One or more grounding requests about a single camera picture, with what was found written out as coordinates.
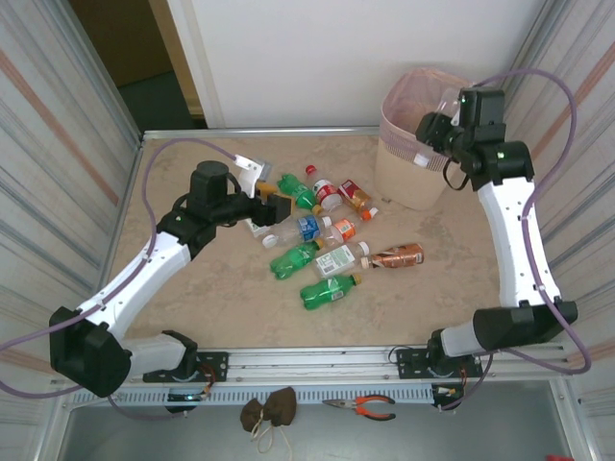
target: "striped curtain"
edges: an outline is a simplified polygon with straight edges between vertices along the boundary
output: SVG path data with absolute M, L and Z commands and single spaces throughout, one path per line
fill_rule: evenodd
M 75 307 L 106 270 L 138 132 L 62 0 L 0 3 L 0 342 Z M 44 391 L 48 339 L 0 354 Z M 33 458 L 43 403 L 0 392 L 0 459 Z
M 578 303 L 574 327 L 594 358 L 592 370 L 574 379 L 580 405 L 603 459 L 615 460 L 615 2 L 558 3 L 550 30 L 538 34 L 521 65 L 553 72 L 570 86 L 578 130 L 537 211 L 553 274 L 564 299 Z M 565 97 L 545 79 L 524 78 L 506 117 L 508 137 L 527 142 L 540 180 L 568 134 Z M 578 366 L 582 358 L 570 351 Z

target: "orange-handled pliers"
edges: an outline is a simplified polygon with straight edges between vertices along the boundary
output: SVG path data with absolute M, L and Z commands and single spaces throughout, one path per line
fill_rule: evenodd
M 365 418 L 369 418 L 374 421 L 390 421 L 395 419 L 395 413 L 388 413 L 386 415 L 380 413 L 372 413 L 369 410 L 366 410 L 361 405 L 364 403 L 368 403 L 370 401 L 384 401 L 386 403 L 394 404 L 395 401 L 387 396 L 380 396 L 377 394 L 373 394 L 371 396 L 365 397 L 357 397 L 354 400 L 323 400 L 323 403 L 331 406 L 336 406 L 337 408 L 351 408 L 356 411 L 358 415 L 364 416 Z

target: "marble surface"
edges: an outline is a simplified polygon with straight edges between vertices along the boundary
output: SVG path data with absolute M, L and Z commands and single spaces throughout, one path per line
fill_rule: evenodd
M 353 179 L 372 194 L 381 210 L 360 230 L 372 251 L 417 242 L 422 265 L 363 273 L 348 297 L 306 311 L 299 290 L 318 281 L 309 268 L 275 280 L 268 263 L 284 249 L 265 250 L 243 223 L 218 229 L 217 237 L 143 308 L 128 337 L 175 329 L 200 347 L 325 347 L 417 344 L 437 328 L 469 320 L 481 307 L 498 304 L 498 267 L 486 217 L 468 187 L 446 190 L 429 211 L 386 203 L 374 190 L 378 139 L 372 136 L 314 136 L 209 139 L 245 157 L 302 175 L 308 163 L 341 182 Z M 146 161 L 164 140 L 146 143 L 135 192 L 120 236 L 113 273 L 146 242 L 149 226 L 140 200 Z M 198 144 L 169 147 L 154 165 L 148 197 L 158 218 L 187 192 L 199 161 L 225 158 Z

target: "green soda bottle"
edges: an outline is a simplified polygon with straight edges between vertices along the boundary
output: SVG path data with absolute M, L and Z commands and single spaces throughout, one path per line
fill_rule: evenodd
M 290 195 L 295 199 L 299 208 L 309 209 L 318 216 L 323 208 L 316 202 L 316 196 L 312 190 L 297 179 L 295 175 L 283 175 L 278 181 L 278 188 L 282 194 Z
M 271 272 L 276 275 L 278 280 L 288 279 L 293 273 L 310 264 L 316 257 L 318 250 L 324 246 L 325 241 L 322 238 L 297 245 L 269 263 Z
M 301 299 L 307 310 L 314 310 L 325 303 L 332 303 L 343 298 L 355 285 L 361 283 L 361 275 L 335 276 L 322 280 L 315 285 L 307 286 L 301 290 Z

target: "trash bin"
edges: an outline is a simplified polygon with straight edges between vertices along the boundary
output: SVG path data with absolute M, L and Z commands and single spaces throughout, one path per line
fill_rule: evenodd
M 442 170 L 447 158 L 416 140 L 414 133 L 425 115 L 450 95 L 471 83 L 436 69 L 421 68 L 405 74 L 389 91 L 381 107 L 376 158 L 376 189 L 383 197 L 413 209 L 432 207 L 446 183 Z M 457 171 L 451 164 L 449 177 Z

